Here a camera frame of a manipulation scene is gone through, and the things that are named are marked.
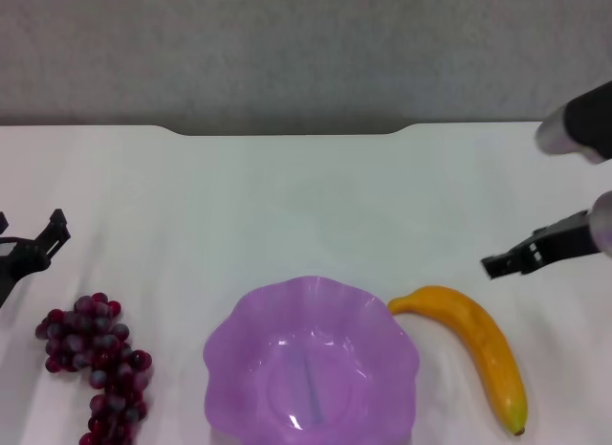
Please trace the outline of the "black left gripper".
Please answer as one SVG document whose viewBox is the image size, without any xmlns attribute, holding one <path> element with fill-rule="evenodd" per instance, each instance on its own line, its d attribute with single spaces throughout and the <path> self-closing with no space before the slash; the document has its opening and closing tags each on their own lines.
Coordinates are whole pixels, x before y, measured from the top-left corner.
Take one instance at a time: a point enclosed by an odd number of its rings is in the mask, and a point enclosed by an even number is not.
<svg viewBox="0 0 612 445">
<path fill-rule="evenodd" d="M 8 221 L 0 212 L 0 234 Z M 62 209 L 55 209 L 49 224 L 35 240 L 19 237 L 1 238 L 1 304 L 10 296 L 15 285 L 24 277 L 44 271 L 53 257 L 71 238 Z"/>
</svg>

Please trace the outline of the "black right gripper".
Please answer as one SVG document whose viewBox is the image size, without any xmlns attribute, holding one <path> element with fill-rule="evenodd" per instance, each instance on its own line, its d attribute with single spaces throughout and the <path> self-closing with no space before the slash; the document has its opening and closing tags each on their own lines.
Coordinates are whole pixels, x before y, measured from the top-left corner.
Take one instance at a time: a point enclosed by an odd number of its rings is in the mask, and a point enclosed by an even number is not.
<svg viewBox="0 0 612 445">
<path fill-rule="evenodd" d="M 596 244 L 590 233 L 590 212 L 579 211 L 539 228 L 509 251 L 480 260 L 489 278 L 527 275 L 565 259 L 590 256 Z"/>
</svg>

